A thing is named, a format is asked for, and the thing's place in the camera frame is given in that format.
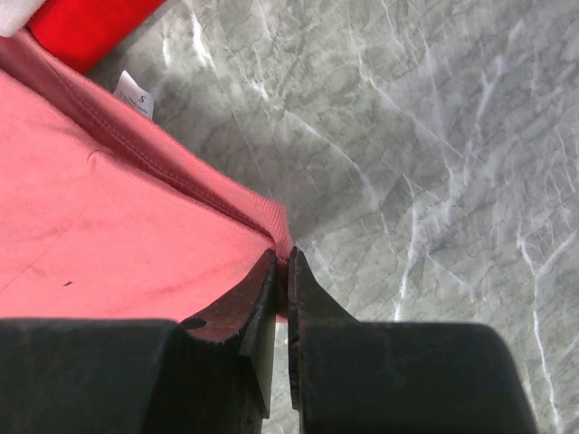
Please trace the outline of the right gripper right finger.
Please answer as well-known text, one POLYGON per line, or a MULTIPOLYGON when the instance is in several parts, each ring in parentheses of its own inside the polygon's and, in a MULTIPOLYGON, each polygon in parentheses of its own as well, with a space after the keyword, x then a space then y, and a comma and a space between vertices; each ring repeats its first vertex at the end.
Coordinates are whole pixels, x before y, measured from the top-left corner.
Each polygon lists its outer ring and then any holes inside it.
POLYGON ((304 433, 534 433, 507 345, 490 326, 362 322, 294 250, 289 384, 304 433))

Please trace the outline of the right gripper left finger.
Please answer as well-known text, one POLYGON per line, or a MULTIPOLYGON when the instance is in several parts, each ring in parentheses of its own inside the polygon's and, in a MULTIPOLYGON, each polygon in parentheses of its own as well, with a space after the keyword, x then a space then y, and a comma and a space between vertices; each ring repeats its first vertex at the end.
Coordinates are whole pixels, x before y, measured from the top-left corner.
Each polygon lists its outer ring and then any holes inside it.
POLYGON ((278 264, 181 322, 1 323, 4 433, 258 433, 270 415, 278 264))

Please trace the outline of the pink t shirt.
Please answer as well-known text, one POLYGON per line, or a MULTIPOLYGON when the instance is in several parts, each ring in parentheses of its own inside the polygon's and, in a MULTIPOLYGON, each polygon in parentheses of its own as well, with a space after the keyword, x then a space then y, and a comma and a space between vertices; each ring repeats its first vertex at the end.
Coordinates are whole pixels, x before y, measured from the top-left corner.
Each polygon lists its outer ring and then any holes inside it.
POLYGON ((2 316, 183 320, 292 247, 281 203, 29 33, 1 41, 2 316))

